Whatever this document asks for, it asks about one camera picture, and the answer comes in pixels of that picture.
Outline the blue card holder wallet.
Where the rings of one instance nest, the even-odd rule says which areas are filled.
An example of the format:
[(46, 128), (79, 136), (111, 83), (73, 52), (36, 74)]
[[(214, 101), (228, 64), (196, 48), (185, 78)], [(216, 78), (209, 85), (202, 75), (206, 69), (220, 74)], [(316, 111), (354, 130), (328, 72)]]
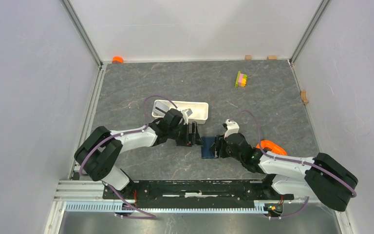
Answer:
[(204, 136), (202, 137), (202, 146), (201, 146), (201, 159), (215, 159), (215, 151), (212, 150), (212, 146), (215, 142), (216, 137), (214, 136)]

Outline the white plastic tray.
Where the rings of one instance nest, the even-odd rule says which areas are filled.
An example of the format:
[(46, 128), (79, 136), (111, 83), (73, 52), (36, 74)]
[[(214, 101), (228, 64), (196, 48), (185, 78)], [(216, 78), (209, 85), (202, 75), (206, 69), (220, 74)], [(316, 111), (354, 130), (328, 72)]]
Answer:
[(189, 117), (189, 123), (193, 121), (197, 124), (205, 124), (208, 119), (209, 104), (207, 102), (188, 102), (188, 101), (172, 101), (170, 102), (171, 109), (188, 109), (190, 108), (193, 113)]

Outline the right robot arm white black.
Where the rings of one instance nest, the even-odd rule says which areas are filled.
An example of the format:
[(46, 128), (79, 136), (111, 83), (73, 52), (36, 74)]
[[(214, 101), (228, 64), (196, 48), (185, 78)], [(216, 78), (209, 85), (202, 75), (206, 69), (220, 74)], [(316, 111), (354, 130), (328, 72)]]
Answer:
[(241, 133), (203, 137), (202, 141), (202, 154), (230, 157), (252, 173), (272, 176), (262, 185), (262, 194), (268, 199), (278, 195), (316, 197), (328, 208), (343, 212), (357, 196), (357, 177), (326, 153), (283, 156), (252, 147)]

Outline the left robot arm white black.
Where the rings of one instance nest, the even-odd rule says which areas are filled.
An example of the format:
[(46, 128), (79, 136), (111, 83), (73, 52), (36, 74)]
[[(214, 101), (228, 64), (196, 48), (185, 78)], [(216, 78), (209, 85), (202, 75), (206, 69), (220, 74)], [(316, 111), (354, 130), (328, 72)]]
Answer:
[(133, 185), (130, 177), (116, 167), (118, 156), (133, 149), (157, 146), (168, 139), (173, 139), (177, 146), (204, 144), (197, 123), (188, 123), (186, 112), (172, 108), (163, 117), (139, 128), (110, 131), (105, 126), (97, 127), (76, 150), (74, 159), (81, 173), (112, 186), (125, 199), (133, 194)]

